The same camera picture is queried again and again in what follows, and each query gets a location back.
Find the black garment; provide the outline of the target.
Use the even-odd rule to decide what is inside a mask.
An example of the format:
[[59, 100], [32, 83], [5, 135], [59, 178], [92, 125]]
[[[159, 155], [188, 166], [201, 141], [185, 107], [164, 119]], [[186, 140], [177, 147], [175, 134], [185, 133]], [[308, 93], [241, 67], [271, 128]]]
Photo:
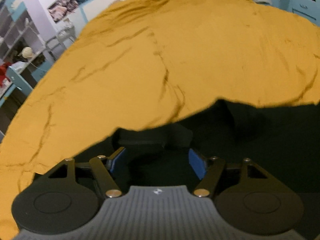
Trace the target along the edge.
[[305, 212], [297, 232], [307, 239], [319, 234], [319, 105], [255, 108], [217, 100], [175, 124], [137, 133], [118, 129], [75, 160], [110, 156], [124, 140], [140, 138], [164, 144], [128, 149], [112, 174], [121, 190], [132, 185], [193, 190], [199, 178], [189, 165], [189, 150], [233, 164], [249, 158], [300, 195]]

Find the blue white shelf unit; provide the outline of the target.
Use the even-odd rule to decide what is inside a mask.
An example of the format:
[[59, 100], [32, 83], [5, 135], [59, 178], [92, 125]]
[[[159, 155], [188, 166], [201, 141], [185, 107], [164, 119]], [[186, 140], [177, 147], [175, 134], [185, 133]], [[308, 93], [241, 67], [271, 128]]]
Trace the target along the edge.
[[[19, 56], [24, 47], [31, 47], [34, 56]], [[46, 47], [23, 0], [1, 0], [1, 63], [33, 60], [38, 66], [46, 58]]]

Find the red bag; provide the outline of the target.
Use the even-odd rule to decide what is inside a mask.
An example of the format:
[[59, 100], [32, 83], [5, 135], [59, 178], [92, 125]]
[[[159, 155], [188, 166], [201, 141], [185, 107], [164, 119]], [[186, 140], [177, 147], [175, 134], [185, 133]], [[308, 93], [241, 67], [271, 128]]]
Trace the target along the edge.
[[3, 81], [7, 77], [6, 72], [10, 66], [11, 66], [10, 62], [5, 62], [2, 65], [0, 65], [0, 86], [1, 87], [3, 87]]

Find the cream round ball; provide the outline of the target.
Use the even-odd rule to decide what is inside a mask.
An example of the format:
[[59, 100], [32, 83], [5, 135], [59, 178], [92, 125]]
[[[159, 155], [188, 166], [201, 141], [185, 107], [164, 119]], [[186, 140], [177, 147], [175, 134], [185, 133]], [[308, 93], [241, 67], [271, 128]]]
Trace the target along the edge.
[[34, 56], [34, 53], [31, 47], [24, 47], [19, 53], [19, 56], [25, 59], [31, 59]]

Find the light blue desk chair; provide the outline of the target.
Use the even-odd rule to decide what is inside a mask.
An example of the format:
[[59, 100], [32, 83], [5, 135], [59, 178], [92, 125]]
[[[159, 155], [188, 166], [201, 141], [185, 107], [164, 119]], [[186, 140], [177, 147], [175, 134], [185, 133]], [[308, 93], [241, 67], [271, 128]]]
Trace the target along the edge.
[[20, 90], [26, 97], [28, 97], [30, 93], [33, 91], [33, 88], [22, 77], [22, 73], [24, 70], [25, 70], [25, 67], [16, 69], [13, 66], [9, 66], [6, 71], [6, 77], [18, 90]]

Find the light blue nightstand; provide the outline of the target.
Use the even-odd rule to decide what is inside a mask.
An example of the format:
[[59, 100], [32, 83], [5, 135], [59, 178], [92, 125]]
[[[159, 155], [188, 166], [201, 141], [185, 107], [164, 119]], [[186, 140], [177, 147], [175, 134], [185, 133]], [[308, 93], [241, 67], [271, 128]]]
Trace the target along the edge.
[[319, 2], [313, 0], [272, 0], [272, 5], [295, 13], [319, 26]]

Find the mustard yellow bed quilt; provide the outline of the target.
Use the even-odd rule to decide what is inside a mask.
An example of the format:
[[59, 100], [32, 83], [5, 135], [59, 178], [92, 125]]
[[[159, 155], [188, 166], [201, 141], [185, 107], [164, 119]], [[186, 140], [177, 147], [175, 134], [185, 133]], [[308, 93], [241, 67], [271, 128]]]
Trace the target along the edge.
[[219, 98], [319, 102], [319, 27], [252, 0], [124, 0], [91, 20], [13, 118], [1, 143], [1, 239], [35, 172], [118, 127], [181, 120]]

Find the grey metal cart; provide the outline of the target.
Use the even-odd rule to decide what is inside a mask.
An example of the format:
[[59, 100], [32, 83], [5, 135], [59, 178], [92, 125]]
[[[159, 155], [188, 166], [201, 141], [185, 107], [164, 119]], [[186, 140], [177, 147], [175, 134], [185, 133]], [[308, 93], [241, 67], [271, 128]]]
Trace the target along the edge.
[[54, 59], [56, 58], [54, 55], [54, 50], [57, 47], [61, 47], [63, 51], [65, 51], [67, 49], [65, 42], [70, 40], [72, 43], [74, 43], [76, 39], [75, 26], [72, 21], [69, 18], [65, 18], [63, 23], [65, 25], [57, 32], [57, 34], [48, 39], [45, 43], [46, 50]]

